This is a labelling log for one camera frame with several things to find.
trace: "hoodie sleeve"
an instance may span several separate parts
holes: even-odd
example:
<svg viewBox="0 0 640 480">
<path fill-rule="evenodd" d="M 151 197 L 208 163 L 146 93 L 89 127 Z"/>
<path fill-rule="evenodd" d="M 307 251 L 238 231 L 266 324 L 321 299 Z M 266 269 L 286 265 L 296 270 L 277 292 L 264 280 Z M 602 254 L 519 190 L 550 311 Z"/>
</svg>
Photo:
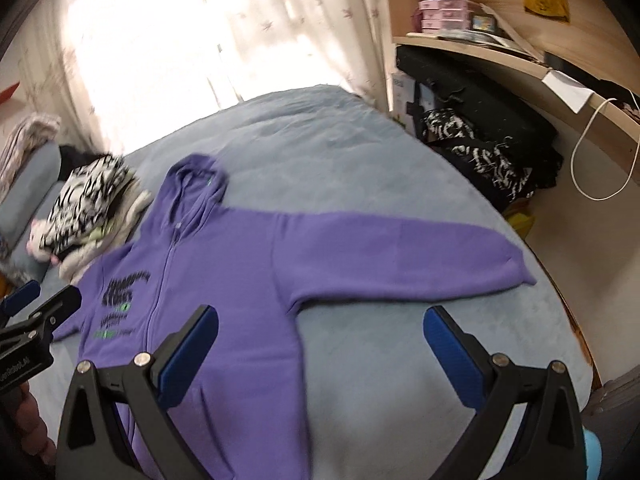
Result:
<svg viewBox="0 0 640 480">
<path fill-rule="evenodd" d="M 439 301 L 536 283 L 522 251 L 492 230 L 352 213 L 280 216 L 273 265 L 289 310 L 312 299 Z"/>
<path fill-rule="evenodd" d="M 67 320 L 60 325 L 53 333 L 53 340 L 60 341 L 65 337 L 69 337 L 76 332 L 82 332 L 84 326 L 84 320 L 86 319 L 89 311 L 92 309 L 92 305 L 95 304 L 95 297 L 103 288 L 103 275 L 102 275 L 102 261 L 103 258 L 98 258 L 94 261 L 85 272 L 84 276 L 78 282 L 78 289 L 82 296 L 82 303 L 80 308 L 76 310 Z"/>
</svg>

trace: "hoodie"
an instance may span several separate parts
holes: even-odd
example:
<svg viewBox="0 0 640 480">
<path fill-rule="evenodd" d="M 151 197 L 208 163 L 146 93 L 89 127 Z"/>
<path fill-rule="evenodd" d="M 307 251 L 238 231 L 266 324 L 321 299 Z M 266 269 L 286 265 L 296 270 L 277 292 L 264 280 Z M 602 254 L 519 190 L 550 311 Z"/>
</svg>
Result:
<svg viewBox="0 0 640 480">
<path fill-rule="evenodd" d="M 226 184 L 210 156 L 175 164 L 140 238 L 89 268 L 81 308 L 56 332 L 81 332 L 79 360 L 123 365 L 214 306 L 218 339 L 168 413 L 216 480 L 309 478 L 295 323 L 305 301 L 430 302 L 535 283 L 520 249 L 485 228 L 229 208 Z M 129 412 L 120 415 L 145 473 L 161 478 Z"/>
</svg>

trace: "metal screw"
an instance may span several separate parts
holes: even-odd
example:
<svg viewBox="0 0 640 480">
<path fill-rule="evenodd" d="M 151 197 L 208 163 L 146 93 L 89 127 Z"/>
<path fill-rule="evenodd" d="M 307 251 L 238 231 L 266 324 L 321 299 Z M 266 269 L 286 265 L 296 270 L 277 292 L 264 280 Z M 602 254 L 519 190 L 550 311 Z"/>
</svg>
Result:
<svg viewBox="0 0 640 480">
<path fill-rule="evenodd" d="M 564 366 L 564 363 L 561 363 L 560 361 L 553 361 L 551 363 L 551 369 L 556 374 L 564 374 L 566 372 L 566 366 Z"/>
<path fill-rule="evenodd" d="M 504 368 L 510 363 L 509 358 L 505 354 L 494 354 L 491 357 L 491 361 L 493 361 L 495 365 L 501 368 Z"/>
<path fill-rule="evenodd" d="M 140 352 L 140 354 L 136 355 L 133 359 L 133 362 L 135 362 L 136 366 L 148 365 L 149 361 L 151 361 L 151 355 L 146 352 Z"/>
<path fill-rule="evenodd" d="M 76 370 L 78 370 L 78 372 L 80 372 L 81 374 L 85 374 L 89 370 L 91 370 L 91 363 L 89 361 L 80 361 L 78 363 L 78 366 L 76 367 Z"/>
</svg>

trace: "white curtain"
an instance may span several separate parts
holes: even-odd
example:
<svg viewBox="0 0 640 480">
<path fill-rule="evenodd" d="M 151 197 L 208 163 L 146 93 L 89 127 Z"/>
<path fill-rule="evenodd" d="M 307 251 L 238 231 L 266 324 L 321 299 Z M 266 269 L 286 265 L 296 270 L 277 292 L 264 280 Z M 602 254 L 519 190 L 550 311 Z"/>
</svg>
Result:
<svg viewBox="0 0 640 480">
<path fill-rule="evenodd" d="M 19 36 L 30 100 L 95 149 L 314 84 L 388 110 L 386 0 L 43 0 Z"/>
</svg>

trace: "blue bedsheet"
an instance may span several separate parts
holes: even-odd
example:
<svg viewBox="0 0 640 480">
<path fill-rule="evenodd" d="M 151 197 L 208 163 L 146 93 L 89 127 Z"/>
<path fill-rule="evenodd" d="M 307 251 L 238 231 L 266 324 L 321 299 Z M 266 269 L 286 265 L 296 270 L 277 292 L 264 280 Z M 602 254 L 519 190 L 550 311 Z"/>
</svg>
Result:
<svg viewBox="0 0 640 480">
<path fill-rule="evenodd" d="M 449 163 L 357 97 L 329 86 L 258 97 L 185 126 L 128 161 L 155 192 L 167 169 L 193 152 L 222 160 L 230 173 L 227 205 L 357 210 L 468 222 L 505 234 L 523 247 L 538 284 L 446 307 L 489 352 L 524 365 L 564 361 L 585 406 L 591 367 L 535 258 Z M 60 287 L 55 272 L 45 278 L 43 297 Z M 321 303 L 299 314 L 314 480 L 426 480 L 463 433 L 473 413 L 422 337 L 428 306 Z M 54 434 L 76 345 L 54 345 L 54 366 L 32 383 Z M 520 416 L 522 410 L 514 411 L 513 422 Z M 515 430 L 512 424 L 505 432 L 484 476 L 505 459 Z"/>
</svg>

